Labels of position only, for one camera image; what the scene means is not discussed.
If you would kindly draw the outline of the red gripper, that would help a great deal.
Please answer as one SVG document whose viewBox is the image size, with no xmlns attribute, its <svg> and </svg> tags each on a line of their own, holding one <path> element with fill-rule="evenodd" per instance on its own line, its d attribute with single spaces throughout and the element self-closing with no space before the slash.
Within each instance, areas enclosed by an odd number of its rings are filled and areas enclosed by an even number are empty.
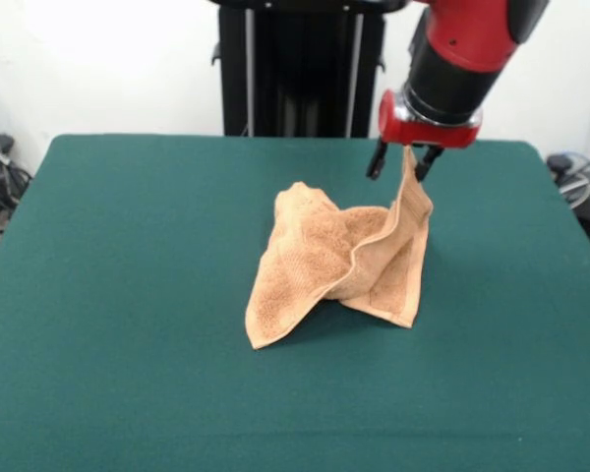
<svg viewBox="0 0 590 472">
<path fill-rule="evenodd" d="M 444 148 L 467 148 L 476 141 L 483 121 L 483 110 L 478 109 L 471 118 L 458 126 L 428 121 L 413 111 L 402 92 L 390 89 L 383 94 L 379 106 L 379 131 L 374 154 L 368 164 L 366 177 L 377 180 L 385 165 L 388 144 L 403 146 L 428 145 L 415 167 L 415 177 L 423 181 Z"/>
</svg>

